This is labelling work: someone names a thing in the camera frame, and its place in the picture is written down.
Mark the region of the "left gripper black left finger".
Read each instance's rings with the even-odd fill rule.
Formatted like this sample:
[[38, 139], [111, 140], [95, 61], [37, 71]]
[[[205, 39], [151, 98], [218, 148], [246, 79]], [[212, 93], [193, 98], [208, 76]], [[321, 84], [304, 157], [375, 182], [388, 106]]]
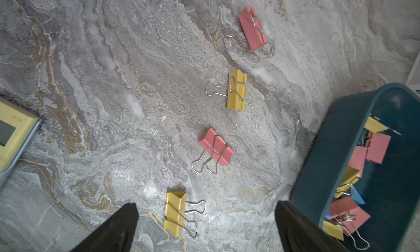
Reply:
[[127, 203], [87, 238], [73, 252], [129, 252], [139, 219], [135, 203]]

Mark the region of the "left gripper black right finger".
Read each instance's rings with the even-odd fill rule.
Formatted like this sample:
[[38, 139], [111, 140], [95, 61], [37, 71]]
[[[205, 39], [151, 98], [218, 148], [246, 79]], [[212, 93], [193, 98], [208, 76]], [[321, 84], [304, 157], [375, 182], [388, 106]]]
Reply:
[[286, 252], [346, 252], [289, 201], [278, 201], [275, 220]]

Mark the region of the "yellow binder clip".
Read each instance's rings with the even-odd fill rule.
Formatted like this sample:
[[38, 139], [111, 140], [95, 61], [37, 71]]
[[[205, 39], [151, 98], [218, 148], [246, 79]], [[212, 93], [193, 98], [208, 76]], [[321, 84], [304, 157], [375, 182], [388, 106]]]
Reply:
[[[228, 110], [244, 110], [246, 105], [246, 83], [247, 74], [237, 69], [229, 73], [227, 85], [216, 85], [209, 81], [205, 86], [205, 93], [208, 97], [219, 95], [226, 97], [226, 108]], [[227, 88], [227, 94], [219, 92], [209, 93], [208, 86], [213, 85], [215, 88]]]
[[[186, 210], [187, 205], [203, 205], [203, 210]], [[182, 230], [186, 230], [191, 238], [196, 238], [198, 235], [198, 224], [196, 221], [188, 220], [186, 214], [197, 213], [203, 215], [206, 209], [207, 203], [205, 200], [190, 202], [187, 201], [186, 191], [169, 191], [166, 194], [163, 228], [171, 232], [175, 237], [179, 237]]]

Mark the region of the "teal plastic storage box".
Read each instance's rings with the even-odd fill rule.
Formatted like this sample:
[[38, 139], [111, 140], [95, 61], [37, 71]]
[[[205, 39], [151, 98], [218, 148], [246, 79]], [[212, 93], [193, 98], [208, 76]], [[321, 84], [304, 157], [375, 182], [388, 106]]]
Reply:
[[291, 195], [335, 250], [396, 252], [420, 201], [420, 97], [402, 84], [329, 110]]

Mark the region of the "pink binder clip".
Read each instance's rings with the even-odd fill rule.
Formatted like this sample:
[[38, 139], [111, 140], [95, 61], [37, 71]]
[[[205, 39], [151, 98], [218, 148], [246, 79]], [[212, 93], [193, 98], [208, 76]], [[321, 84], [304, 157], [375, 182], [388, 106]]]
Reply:
[[238, 44], [246, 44], [249, 52], [271, 56], [274, 48], [269, 45], [255, 8], [246, 6], [239, 14], [238, 20], [241, 29], [234, 34], [225, 35], [223, 37], [224, 46], [232, 51]]
[[[212, 174], [217, 174], [218, 164], [221, 166], [230, 165], [234, 151], [213, 128], [208, 129], [208, 131], [198, 140], [198, 144], [203, 147], [203, 152], [197, 160], [191, 163], [194, 172], [200, 174], [203, 172], [204, 167], [206, 167]], [[203, 158], [204, 154], [209, 154], [210, 158], [202, 164], [200, 170], [197, 170], [195, 164]], [[212, 171], [207, 165], [213, 159], [216, 161], [215, 171]]]

